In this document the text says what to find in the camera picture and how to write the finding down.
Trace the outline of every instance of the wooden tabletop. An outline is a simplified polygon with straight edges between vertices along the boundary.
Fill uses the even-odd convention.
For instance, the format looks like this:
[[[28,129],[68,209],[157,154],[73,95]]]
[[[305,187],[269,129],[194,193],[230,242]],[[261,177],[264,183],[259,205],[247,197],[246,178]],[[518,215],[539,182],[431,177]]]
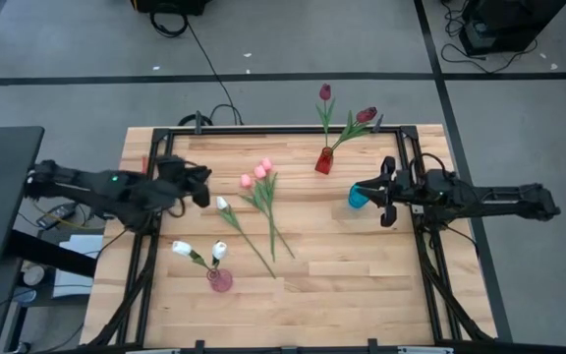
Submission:
[[[120,169],[142,171],[153,128],[131,128]],[[441,125],[418,126],[423,152],[453,164]],[[335,142],[337,136],[330,136]],[[213,170],[209,178],[211,206],[187,202],[185,216],[164,216],[154,274],[145,347],[359,346],[368,338],[380,345],[431,344],[421,268],[412,220],[405,206],[390,228],[379,225],[381,209],[372,204],[351,209],[347,196],[358,181],[378,175],[386,155],[400,165],[393,135],[377,134],[346,142],[335,153],[328,176],[313,170],[323,135],[180,136],[173,153]],[[277,243],[276,263],[269,255],[267,219],[244,202],[239,176],[251,173],[269,157],[278,174],[274,216],[278,229],[296,254],[293,260]],[[427,168],[433,168],[432,162]],[[237,231],[215,210],[223,196],[242,227],[266,258],[273,279]],[[470,234],[468,222],[451,224]],[[122,230],[106,227],[104,243]],[[480,265],[473,244],[450,231],[441,233],[456,298],[478,325],[495,335]],[[234,275],[227,293],[215,293],[205,269],[171,252],[174,241],[190,243],[210,258],[213,243],[228,244],[221,268]],[[81,343],[95,337],[121,302],[133,235],[125,235],[104,251],[98,262]],[[448,336],[446,314],[436,292]],[[134,314],[139,304],[134,306]],[[137,316],[131,316],[129,340]]]

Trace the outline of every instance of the glass vase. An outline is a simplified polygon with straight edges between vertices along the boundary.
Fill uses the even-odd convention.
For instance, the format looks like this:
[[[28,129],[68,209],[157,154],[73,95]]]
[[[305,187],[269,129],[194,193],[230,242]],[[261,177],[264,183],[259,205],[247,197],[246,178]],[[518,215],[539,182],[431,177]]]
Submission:
[[[233,274],[226,269],[212,269],[206,273],[211,289],[226,292],[233,286]]]
[[[320,157],[315,163],[315,170],[320,173],[329,174],[329,172],[331,172],[331,166],[333,166],[333,149],[331,147],[323,147]]]

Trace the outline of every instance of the blue cup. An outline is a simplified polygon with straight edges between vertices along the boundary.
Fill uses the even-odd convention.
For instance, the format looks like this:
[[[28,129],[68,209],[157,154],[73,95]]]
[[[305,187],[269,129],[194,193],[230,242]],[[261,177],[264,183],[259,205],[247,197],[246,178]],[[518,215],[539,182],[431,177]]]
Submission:
[[[368,203],[369,198],[363,196],[362,194],[360,194],[360,192],[358,192],[358,185],[353,185],[353,187],[351,187],[351,191],[349,192],[349,206],[351,206],[352,208],[361,208],[363,206],[366,205],[366,203]]]

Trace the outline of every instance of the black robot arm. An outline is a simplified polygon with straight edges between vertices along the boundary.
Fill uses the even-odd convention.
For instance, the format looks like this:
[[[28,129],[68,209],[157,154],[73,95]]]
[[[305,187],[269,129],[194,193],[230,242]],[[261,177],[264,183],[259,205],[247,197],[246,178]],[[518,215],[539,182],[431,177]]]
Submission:
[[[385,157],[377,178],[358,182],[358,191],[383,207],[382,226],[396,220],[393,203],[421,206],[425,223],[446,225],[456,218],[518,215],[547,221],[560,213],[551,193],[540,184],[519,187],[474,187],[455,173],[432,169],[412,177],[409,170],[396,171],[394,157]]]
[[[61,167],[52,160],[36,164],[26,182],[26,196],[32,199],[64,197],[90,207],[103,219],[117,217],[124,226],[142,234],[150,232],[154,212],[170,209],[191,196],[200,207],[209,204],[205,181],[211,174],[178,156],[157,159],[158,177],[130,171],[84,172]]]

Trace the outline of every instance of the white flower bud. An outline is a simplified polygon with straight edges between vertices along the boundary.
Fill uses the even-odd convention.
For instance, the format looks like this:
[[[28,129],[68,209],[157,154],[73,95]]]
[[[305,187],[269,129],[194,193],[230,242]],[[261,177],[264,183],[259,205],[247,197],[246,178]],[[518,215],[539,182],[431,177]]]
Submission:
[[[228,207],[228,203],[226,203],[226,200],[222,197],[217,197],[217,208],[220,210],[224,210],[227,207]]]
[[[189,257],[192,252],[192,245],[183,241],[174,241],[172,244],[172,252]]]
[[[221,260],[226,257],[228,249],[226,244],[221,241],[217,241],[215,245],[213,245],[213,257],[217,260]]]

